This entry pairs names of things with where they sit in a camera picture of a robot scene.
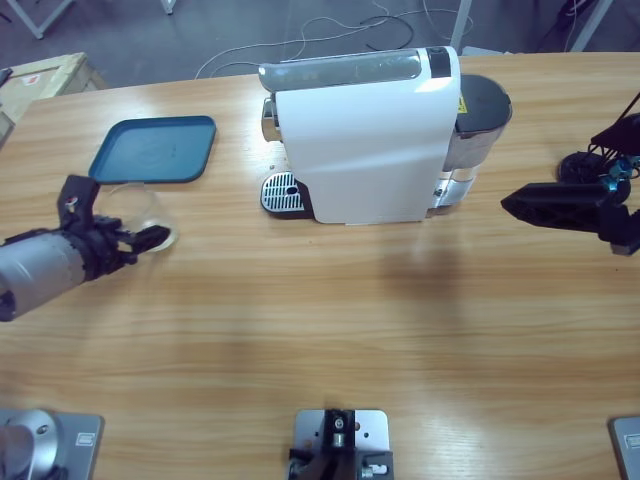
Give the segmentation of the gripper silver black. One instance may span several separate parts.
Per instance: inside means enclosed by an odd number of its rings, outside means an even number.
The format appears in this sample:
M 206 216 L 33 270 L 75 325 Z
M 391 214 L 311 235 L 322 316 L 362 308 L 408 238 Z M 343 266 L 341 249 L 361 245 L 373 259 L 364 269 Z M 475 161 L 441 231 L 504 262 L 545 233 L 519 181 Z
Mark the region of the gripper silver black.
M 58 296 L 161 250 L 172 231 L 99 215 L 90 226 L 69 221 L 1 245 L 1 320 L 11 322 Z
M 591 145 L 620 154 L 640 152 L 639 114 L 618 119 L 591 138 Z M 609 190 L 601 184 L 529 183 L 501 200 L 516 219 L 537 227 L 597 233 L 616 255 L 639 250 L 639 211 L 605 204 Z

